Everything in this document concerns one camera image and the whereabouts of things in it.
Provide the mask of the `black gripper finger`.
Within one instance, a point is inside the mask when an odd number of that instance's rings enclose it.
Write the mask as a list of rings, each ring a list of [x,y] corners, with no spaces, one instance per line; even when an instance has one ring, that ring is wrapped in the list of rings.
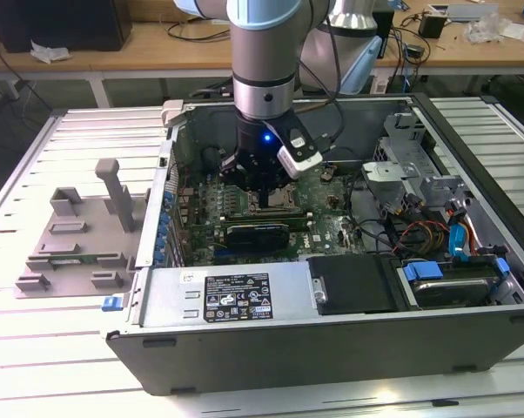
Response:
[[[219,176],[227,185],[256,194],[259,205],[265,207],[265,172],[253,154],[235,152],[224,159],[219,167]]]
[[[265,205],[266,206],[285,206],[287,198],[287,186],[290,183],[289,177],[283,172],[269,177],[265,184]]]

